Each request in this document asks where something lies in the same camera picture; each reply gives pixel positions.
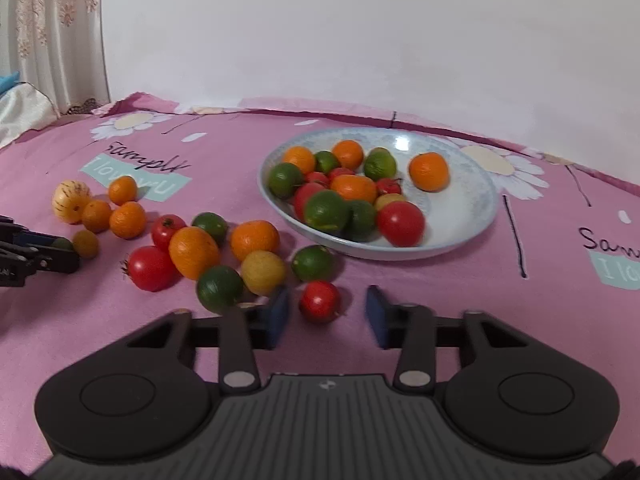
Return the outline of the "red cherry tomato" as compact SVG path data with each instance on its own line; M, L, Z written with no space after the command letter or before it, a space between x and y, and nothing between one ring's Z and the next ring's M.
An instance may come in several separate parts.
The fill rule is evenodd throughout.
M300 296L298 310L311 323L328 324L341 314L342 297L337 287L327 281L313 281Z

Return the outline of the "large red tomato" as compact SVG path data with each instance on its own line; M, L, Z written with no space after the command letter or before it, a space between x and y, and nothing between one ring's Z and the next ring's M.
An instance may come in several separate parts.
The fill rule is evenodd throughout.
M426 221L416 205L398 200L376 214L376 226L393 246L412 247L421 243Z

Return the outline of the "brown yellow longan fruit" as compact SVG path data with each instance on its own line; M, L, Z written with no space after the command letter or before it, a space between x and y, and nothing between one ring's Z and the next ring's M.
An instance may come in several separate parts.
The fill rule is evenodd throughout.
M406 200L407 199L405 195L398 193L387 193L378 196L374 203L374 206L377 211L380 211L389 204L396 202L405 202Z

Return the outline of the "small red cherry fruit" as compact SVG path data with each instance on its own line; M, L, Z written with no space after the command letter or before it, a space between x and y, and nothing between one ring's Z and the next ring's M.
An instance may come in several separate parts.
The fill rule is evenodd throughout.
M402 194L401 180L395 178L382 178L376 181L378 196L387 193Z

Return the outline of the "dark green lime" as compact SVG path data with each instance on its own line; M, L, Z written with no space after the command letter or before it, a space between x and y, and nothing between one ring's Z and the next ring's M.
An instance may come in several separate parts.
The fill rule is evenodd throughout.
M317 231L338 235L346 226L350 208L337 192L324 190L317 192L303 209L303 219L307 226Z

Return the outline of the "green yellow lime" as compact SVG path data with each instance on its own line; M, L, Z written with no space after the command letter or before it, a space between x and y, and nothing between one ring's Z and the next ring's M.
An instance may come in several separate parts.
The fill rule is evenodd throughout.
M216 314L224 314L237 304L244 292L240 274L231 266L213 266L196 283L196 296L201 305Z

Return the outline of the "yellow striped small melon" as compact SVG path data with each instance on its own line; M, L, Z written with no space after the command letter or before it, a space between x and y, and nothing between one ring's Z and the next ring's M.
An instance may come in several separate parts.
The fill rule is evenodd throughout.
M52 209L56 218L68 224L81 222L84 209L92 200L92 193L85 182L65 180L55 189Z

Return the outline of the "orange kumquat far left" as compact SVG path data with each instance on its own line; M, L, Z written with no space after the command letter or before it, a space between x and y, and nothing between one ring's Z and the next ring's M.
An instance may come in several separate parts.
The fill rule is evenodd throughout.
M112 207L105 200L92 200L85 206L81 216L82 225L94 234L100 234L110 228Z

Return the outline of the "orange green mottled citrus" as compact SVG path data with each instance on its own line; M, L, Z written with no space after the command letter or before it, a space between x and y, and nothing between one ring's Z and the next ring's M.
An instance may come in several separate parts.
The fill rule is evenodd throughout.
M171 237L168 250L178 272L192 281L197 281L221 259L213 237L197 226L180 229Z

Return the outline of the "tall red tomato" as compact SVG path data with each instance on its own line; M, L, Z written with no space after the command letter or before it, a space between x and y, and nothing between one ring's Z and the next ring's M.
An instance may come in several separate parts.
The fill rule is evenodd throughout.
M180 274L168 253L155 246L135 249L122 262L122 270L138 289L146 292L159 292L180 280Z

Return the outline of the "small orange kumquat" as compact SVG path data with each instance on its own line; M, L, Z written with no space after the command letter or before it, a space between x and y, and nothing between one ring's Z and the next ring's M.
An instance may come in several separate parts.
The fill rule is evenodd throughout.
M138 197L136 180L131 176L122 176L111 182L107 190L108 198L117 206L135 202Z

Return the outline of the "white bedding pile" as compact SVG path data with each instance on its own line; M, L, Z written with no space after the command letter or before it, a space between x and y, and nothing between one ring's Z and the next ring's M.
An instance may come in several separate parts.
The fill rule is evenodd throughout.
M49 127L58 118L55 104L29 82L17 81L11 88L1 88L0 148L30 130Z

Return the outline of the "pink floral tablecloth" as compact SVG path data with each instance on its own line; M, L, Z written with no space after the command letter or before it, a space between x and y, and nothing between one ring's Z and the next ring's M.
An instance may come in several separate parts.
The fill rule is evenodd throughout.
M229 223L266 220L281 254L305 245L260 195L257 174L279 144L306 132L341 128L322 115L180 112L138 93L108 113L24 133L1 153L1 211L29 229L65 237L51 198L64 180L102 196L129 162L160 193L151 215L190 220L203 211ZM494 224L454 252L416 262L343 258L335 278L345 312L318 326L293 313L278 348L258 354L273 373L389 373L363 313L370 285L391 300L425 304L455 318L481 310L604 375L620 396L608 440L612 460L639 454L639 200L620 188L540 155L494 148L447 134L446 142L486 162L507 162ZM1 459L33 470L49 455L34 415L35 396L53 374L174 309L201 314L193 282L151 294L120 265L134 242L111 233L74 274L42 272L1 293Z

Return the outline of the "green lime right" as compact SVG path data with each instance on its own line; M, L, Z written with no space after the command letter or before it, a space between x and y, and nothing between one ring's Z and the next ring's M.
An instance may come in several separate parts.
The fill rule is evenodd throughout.
M397 162L389 151L376 148L364 160L363 173L373 181L393 178L397 174Z

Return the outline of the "beige patterned curtain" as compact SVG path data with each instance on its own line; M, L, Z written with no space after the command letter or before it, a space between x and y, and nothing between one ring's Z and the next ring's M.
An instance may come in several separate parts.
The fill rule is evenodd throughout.
M110 100L102 0L1 0L1 73L20 75L63 114Z

